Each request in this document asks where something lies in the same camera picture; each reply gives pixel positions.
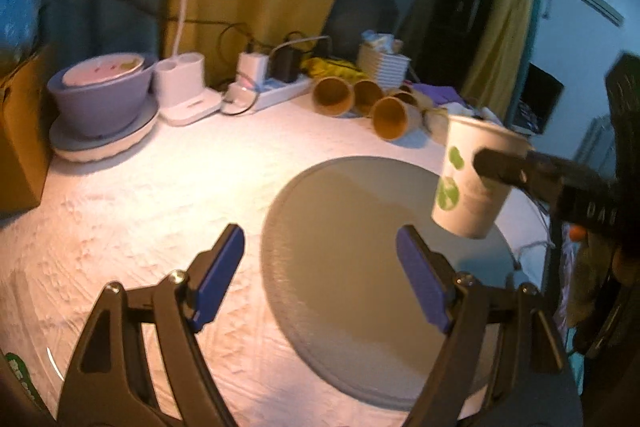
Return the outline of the yellow snack packet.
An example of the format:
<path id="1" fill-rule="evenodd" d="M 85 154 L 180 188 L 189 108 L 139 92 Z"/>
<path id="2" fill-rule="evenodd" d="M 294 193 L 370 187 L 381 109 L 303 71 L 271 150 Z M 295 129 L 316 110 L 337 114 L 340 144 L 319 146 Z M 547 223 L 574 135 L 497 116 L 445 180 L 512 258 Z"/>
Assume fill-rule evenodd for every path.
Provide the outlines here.
<path id="1" fill-rule="evenodd" d="M 302 71 L 313 80 L 336 77 L 355 83 L 368 75 L 352 62 L 336 58 L 311 57 L 302 63 Z"/>

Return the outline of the purple bowl with pink lid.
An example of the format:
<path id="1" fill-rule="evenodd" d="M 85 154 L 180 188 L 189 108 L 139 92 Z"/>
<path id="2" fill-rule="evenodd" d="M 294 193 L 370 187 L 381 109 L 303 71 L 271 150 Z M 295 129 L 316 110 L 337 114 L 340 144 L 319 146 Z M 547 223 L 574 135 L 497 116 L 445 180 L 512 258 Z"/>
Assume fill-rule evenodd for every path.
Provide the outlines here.
<path id="1" fill-rule="evenodd" d="M 153 54 L 112 53 L 57 72 L 47 83 L 61 117 L 96 138 L 126 128 L 140 114 L 157 62 Z"/>

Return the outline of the black power adapter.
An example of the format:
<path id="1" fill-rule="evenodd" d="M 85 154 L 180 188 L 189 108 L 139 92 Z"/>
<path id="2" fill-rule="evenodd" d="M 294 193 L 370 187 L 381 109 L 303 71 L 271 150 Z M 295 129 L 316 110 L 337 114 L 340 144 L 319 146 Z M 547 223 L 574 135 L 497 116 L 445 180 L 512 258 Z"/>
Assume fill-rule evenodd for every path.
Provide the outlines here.
<path id="1" fill-rule="evenodd" d="M 278 49 L 270 61 L 271 77 L 284 83 L 296 81 L 300 73 L 303 54 L 304 52 L 295 46 L 284 46 Z"/>

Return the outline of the black monitor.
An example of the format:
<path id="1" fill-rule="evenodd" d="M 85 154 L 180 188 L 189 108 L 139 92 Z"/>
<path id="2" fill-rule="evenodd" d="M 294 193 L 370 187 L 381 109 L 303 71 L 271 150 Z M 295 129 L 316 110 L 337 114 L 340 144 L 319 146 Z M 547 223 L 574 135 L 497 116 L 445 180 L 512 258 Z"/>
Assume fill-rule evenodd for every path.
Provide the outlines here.
<path id="1" fill-rule="evenodd" d="M 564 84 L 561 81 L 530 63 L 515 109 L 513 126 L 542 135 L 563 91 Z"/>

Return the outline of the brown printed paper cup front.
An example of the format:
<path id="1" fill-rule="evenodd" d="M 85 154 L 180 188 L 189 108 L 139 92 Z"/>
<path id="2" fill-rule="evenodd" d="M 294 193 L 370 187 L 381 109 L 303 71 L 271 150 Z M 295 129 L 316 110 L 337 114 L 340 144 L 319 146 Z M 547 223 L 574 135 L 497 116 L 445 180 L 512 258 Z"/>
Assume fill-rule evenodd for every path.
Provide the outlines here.
<path id="1" fill-rule="evenodd" d="M 402 139 L 406 134 L 422 126 L 420 110 L 400 98 L 386 96 L 371 109 L 371 121 L 375 134 L 385 141 Z"/>

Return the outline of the white scalloped plate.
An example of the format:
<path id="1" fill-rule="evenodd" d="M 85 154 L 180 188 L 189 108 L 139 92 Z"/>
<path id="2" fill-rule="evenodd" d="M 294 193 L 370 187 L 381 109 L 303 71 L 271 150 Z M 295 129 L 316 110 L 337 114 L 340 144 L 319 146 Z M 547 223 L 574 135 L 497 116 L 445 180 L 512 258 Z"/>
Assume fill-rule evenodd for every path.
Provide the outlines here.
<path id="1" fill-rule="evenodd" d="M 81 164 L 100 161 L 125 153 L 139 144 L 154 129 L 158 116 L 160 108 L 154 96 L 149 94 L 136 119 L 112 135 L 87 138 L 58 117 L 49 131 L 49 141 L 53 152 L 67 161 Z"/>

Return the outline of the yellow curtain right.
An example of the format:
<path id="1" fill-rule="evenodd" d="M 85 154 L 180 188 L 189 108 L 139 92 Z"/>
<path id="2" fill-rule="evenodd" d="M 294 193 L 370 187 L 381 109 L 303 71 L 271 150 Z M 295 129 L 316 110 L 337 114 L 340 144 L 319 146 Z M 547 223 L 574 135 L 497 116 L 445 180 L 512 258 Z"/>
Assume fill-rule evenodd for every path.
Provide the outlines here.
<path id="1" fill-rule="evenodd" d="M 505 120 L 536 32 L 539 0 L 494 0 L 462 95 Z"/>

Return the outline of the brown cardboard box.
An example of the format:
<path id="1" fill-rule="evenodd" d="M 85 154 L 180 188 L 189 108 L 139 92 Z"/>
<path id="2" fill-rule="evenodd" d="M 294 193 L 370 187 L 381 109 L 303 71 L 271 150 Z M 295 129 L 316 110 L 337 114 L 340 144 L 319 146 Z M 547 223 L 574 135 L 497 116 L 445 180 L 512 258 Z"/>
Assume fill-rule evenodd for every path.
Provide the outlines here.
<path id="1" fill-rule="evenodd" d="M 50 46 L 42 46 L 1 78 L 0 211 L 3 217 L 36 208 L 52 150 L 49 129 L 58 110 L 47 90 L 55 73 Z"/>

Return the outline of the brown paper cup rightmost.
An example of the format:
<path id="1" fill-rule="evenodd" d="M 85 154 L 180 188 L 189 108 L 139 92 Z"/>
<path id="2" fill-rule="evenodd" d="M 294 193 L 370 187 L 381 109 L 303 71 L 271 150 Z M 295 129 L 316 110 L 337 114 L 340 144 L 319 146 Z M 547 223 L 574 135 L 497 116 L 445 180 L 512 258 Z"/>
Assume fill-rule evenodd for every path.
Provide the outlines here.
<path id="1" fill-rule="evenodd" d="M 443 107 L 427 109 L 423 113 L 423 124 L 426 133 L 437 144 L 445 145 L 448 139 L 448 110 Z"/>

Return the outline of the white paper cup green print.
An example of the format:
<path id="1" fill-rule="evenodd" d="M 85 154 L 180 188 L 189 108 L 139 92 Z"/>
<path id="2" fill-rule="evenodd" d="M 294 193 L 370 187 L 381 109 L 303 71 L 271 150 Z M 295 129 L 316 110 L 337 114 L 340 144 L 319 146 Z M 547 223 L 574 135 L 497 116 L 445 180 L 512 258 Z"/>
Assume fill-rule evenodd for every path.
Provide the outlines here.
<path id="1" fill-rule="evenodd" d="M 467 239 L 484 239 L 511 192 L 510 187 L 480 176 L 473 160 L 479 150 L 524 157 L 528 141 L 493 122 L 451 116 L 442 172 L 436 187 L 432 219 L 444 230 Z"/>

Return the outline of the purple notebook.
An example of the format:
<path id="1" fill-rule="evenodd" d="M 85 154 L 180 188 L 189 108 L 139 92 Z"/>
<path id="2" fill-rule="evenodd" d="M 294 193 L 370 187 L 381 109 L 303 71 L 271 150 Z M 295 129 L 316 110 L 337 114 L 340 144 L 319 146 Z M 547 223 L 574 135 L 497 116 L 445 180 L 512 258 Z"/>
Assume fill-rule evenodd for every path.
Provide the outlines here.
<path id="1" fill-rule="evenodd" d="M 432 86 L 425 83 L 413 83 L 413 89 L 428 96 L 435 106 L 442 106 L 450 103 L 465 104 L 460 94 L 450 86 Z"/>

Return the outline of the brown paper cup leftmost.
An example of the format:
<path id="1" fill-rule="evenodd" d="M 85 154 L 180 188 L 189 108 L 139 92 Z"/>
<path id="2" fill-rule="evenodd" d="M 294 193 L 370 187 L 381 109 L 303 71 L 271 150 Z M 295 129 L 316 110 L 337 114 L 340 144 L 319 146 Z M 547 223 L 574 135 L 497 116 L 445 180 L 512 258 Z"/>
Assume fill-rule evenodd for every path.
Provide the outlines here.
<path id="1" fill-rule="evenodd" d="M 311 90 L 311 101 L 319 114 L 341 117 L 354 107 L 354 88 L 340 77 L 321 78 L 316 81 Z"/>

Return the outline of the round grey mat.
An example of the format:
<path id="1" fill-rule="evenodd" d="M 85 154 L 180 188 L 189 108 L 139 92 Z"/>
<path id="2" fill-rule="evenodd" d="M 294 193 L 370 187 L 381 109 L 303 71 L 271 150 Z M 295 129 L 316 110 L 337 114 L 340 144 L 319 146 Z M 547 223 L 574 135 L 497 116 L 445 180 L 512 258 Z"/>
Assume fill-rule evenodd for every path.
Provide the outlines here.
<path id="1" fill-rule="evenodd" d="M 454 269 L 503 286 L 514 269 L 498 230 L 464 239 L 431 211 L 437 176 L 392 158 L 357 156 L 299 173 L 262 230 L 262 280 L 283 335 L 338 390 L 384 409 L 416 402 L 442 347 L 396 254 L 413 225 Z"/>

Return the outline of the white lattice basket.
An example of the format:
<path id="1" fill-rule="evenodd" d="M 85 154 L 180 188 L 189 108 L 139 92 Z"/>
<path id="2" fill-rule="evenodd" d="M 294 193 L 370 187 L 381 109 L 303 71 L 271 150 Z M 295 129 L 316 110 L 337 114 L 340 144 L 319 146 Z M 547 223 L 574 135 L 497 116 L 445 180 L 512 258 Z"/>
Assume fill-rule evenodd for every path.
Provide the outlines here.
<path id="1" fill-rule="evenodd" d="M 410 58 L 402 53 L 404 43 L 393 34 L 363 31 L 357 66 L 384 90 L 399 88 L 406 80 Z"/>

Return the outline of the white USB charger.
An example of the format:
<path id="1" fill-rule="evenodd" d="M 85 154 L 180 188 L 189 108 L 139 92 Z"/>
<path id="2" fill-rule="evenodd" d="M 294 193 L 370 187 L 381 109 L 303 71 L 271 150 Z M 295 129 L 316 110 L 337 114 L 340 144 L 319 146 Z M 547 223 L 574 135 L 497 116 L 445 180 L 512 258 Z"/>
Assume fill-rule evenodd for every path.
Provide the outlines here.
<path id="1" fill-rule="evenodd" d="M 236 65 L 235 80 L 245 87 L 259 89 L 267 78 L 269 57 L 257 52 L 242 52 Z"/>

